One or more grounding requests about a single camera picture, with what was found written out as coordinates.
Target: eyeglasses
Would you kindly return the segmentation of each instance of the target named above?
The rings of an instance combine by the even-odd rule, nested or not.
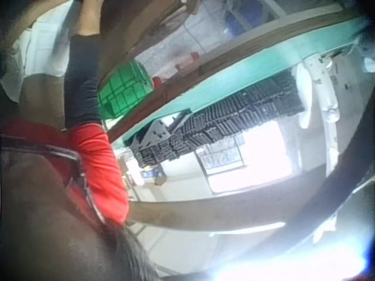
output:
[[[98,219],[105,224],[105,218],[95,203],[90,186],[88,185],[86,174],[83,170],[81,156],[70,149],[59,148],[53,145],[40,145],[30,142],[26,139],[6,136],[0,133],[1,151],[31,153],[42,156],[55,156],[68,160],[71,165],[71,178],[66,186],[66,190],[72,187],[73,182],[77,184],[79,190],[83,193],[84,198],[93,209]]]

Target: green crate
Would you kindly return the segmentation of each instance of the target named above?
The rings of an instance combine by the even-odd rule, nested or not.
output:
[[[124,116],[154,90],[145,67],[133,60],[120,67],[98,95],[103,120]]]

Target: teal board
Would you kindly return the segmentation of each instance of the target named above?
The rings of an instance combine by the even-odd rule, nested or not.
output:
[[[122,138],[128,139],[154,119],[188,108],[197,112],[249,85],[286,70],[315,53],[327,53],[350,45],[355,34],[367,24],[364,18],[356,18],[304,33],[264,49],[205,79],[134,125]]]

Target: red sleeve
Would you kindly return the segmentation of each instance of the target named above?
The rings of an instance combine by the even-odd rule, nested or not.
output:
[[[108,136],[99,124],[84,124],[69,130],[69,145],[83,161],[98,208],[107,218],[122,224],[129,211],[128,193]]]

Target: red shirt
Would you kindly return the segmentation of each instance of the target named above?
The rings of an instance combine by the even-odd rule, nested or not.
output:
[[[118,224],[124,223],[129,210],[128,193],[108,136],[99,124],[75,126],[63,134],[47,125],[16,121],[8,124],[3,132],[8,136],[78,152],[98,208],[106,218]],[[70,167],[65,161],[56,158],[50,162],[63,179],[70,178]]]

